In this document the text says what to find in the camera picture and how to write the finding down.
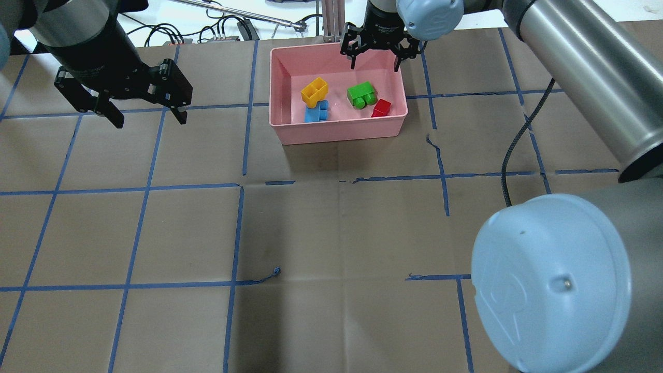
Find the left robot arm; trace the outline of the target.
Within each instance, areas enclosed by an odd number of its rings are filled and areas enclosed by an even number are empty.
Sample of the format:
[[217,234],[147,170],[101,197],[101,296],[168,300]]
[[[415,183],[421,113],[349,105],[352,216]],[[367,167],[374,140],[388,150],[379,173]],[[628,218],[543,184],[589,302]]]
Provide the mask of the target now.
[[15,31],[26,29],[60,63],[57,91],[82,113],[107,118],[121,129],[125,118],[113,100],[160,104],[180,124],[187,120],[193,88],[176,62],[148,66],[118,23],[147,1],[2,1],[2,65]]

